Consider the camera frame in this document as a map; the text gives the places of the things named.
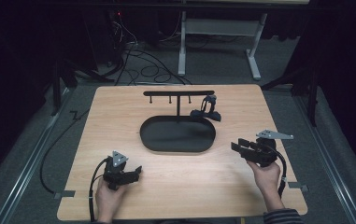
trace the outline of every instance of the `gray carpet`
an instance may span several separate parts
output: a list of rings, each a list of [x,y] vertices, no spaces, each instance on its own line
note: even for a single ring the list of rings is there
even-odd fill
[[[261,81],[254,81],[249,73],[248,62],[244,59],[244,49],[250,47],[249,38],[232,39],[231,37],[215,36],[208,44],[204,45],[201,39],[189,41],[187,50],[186,76],[192,84],[246,84],[255,83],[263,85],[280,77],[289,61],[296,40],[279,42],[275,39],[262,40],[256,60],[263,76]],[[176,73],[178,70],[178,46],[174,42],[162,44],[158,48],[140,44],[135,49],[151,53],[162,61],[165,66]],[[131,51],[136,56],[156,62],[147,55]],[[122,73],[120,85],[144,84],[157,80],[166,80],[167,76],[154,79],[156,73],[152,63],[136,56],[128,58],[126,69],[129,73]],[[132,77],[140,75],[135,83]],[[167,80],[168,83],[177,83],[175,77]],[[84,113],[91,106],[94,92],[98,86],[105,85],[89,80],[80,80],[77,88],[70,90],[66,97],[66,104],[57,119],[55,127],[50,133],[44,148],[52,146],[64,130],[72,124],[74,114]],[[306,117],[302,115],[297,105],[298,98],[292,98],[289,93],[290,86],[280,89],[264,91],[266,102],[281,133],[292,133],[294,140],[284,141],[292,167],[298,181],[307,187],[304,192],[308,213],[303,216],[306,223],[350,223],[346,212],[340,202],[330,177],[325,171],[318,146],[314,141],[310,128],[306,124]],[[0,166],[0,209],[4,205],[8,194],[14,188],[21,170],[30,158],[30,155],[42,132],[49,124],[52,112],[51,94],[47,95],[47,103],[27,123],[20,139],[11,149],[4,163]],[[330,112],[324,96],[319,93],[317,104],[317,130],[334,159],[335,166],[347,183],[347,188],[356,203],[356,157],[351,151],[347,140],[341,133],[338,122]],[[86,116],[77,121],[68,131],[52,146],[50,154],[44,163],[44,180],[47,185],[62,192],[72,165],[78,142],[82,134]],[[46,192],[39,179],[39,163],[36,164],[30,181],[17,198],[16,207],[11,207],[11,216],[7,217],[9,223],[60,223],[56,217],[60,200]],[[237,218],[208,219],[212,223],[237,223]],[[150,223],[149,221],[124,221],[122,223]],[[260,217],[247,217],[246,223],[263,223]]]

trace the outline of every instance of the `desk leg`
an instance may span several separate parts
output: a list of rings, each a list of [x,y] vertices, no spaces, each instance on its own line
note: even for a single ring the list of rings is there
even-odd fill
[[[259,45],[260,37],[262,36],[266,18],[267,18],[267,14],[266,13],[262,14],[262,17],[259,20],[259,24],[257,25],[256,34],[253,40],[253,46],[251,49],[247,49],[247,57],[248,57],[250,70],[255,80],[261,79],[259,68],[257,67],[256,60],[254,59],[254,53],[256,52],[257,46]]]
[[[186,74],[186,12],[181,12],[180,52],[178,54],[178,75]]]

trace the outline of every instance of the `human hand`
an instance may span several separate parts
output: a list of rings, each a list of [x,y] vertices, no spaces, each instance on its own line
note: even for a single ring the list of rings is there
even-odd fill
[[[99,178],[95,195],[98,206],[98,222],[111,223],[127,188],[128,185],[122,185],[117,190],[109,189],[108,183],[103,178]]]
[[[285,208],[278,194],[279,166],[273,162],[266,167],[260,167],[252,161],[247,164],[253,170],[254,180],[264,197],[264,202],[269,212]]]

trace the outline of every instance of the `sleeve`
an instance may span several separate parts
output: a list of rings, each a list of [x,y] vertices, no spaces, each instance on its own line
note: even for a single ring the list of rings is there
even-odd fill
[[[264,224],[304,224],[297,211],[291,208],[264,213],[263,221]]]

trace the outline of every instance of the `hand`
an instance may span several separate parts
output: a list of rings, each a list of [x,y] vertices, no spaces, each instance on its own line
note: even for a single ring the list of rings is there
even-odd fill
[[[278,194],[279,166],[274,162],[266,167],[260,167],[252,161],[247,161],[247,164],[253,170],[254,180],[264,197],[268,212],[285,208]]]
[[[127,188],[128,185],[122,185],[117,190],[109,189],[108,183],[103,178],[99,178],[95,195],[96,205],[98,206],[98,222],[111,223]]]

